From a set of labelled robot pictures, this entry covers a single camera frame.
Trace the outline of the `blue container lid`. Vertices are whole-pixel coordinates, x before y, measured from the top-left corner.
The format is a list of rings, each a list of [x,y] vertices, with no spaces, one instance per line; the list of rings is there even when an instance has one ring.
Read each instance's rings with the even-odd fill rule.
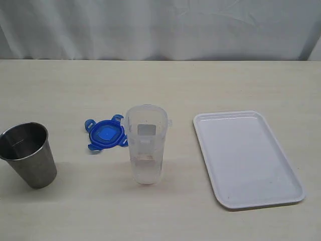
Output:
[[[127,147],[127,135],[121,125],[124,117],[116,114],[112,119],[102,120],[96,123],[93,119],[86,120],[84,126],[89,134],[90,144],[88,149],[91,151],[102,151],[115,146]]]

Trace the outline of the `stainless steel cup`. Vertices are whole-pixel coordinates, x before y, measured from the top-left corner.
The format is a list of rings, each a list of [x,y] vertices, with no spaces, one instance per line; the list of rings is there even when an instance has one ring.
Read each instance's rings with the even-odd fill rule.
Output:
[[[18,124],[1,134],[1,159],[34,189],[50,185],[57,176],[48,137],[47,129],[35,122]]]

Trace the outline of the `clear plastic container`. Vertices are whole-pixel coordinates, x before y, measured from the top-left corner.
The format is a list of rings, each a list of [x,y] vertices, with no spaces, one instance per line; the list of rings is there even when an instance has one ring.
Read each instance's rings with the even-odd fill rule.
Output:
[[[134,106],[127,111],[123,125],[135,181],[142,185],[158,183],[170,125],[166,111],[151,104]]]

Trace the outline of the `white plastic tray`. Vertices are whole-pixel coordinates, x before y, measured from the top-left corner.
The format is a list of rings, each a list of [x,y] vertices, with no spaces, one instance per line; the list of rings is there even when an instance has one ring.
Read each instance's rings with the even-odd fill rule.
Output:
[[[299,203],[304,188],[256,111],[201,113],[193,120],[217,201],[226,209]]]

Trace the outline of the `white backdrop curtain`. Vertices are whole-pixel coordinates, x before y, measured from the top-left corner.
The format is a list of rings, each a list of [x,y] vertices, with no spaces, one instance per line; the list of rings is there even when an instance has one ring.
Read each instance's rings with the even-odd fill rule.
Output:
[[[320,1],[1,1],[1,58],[320,60]]]

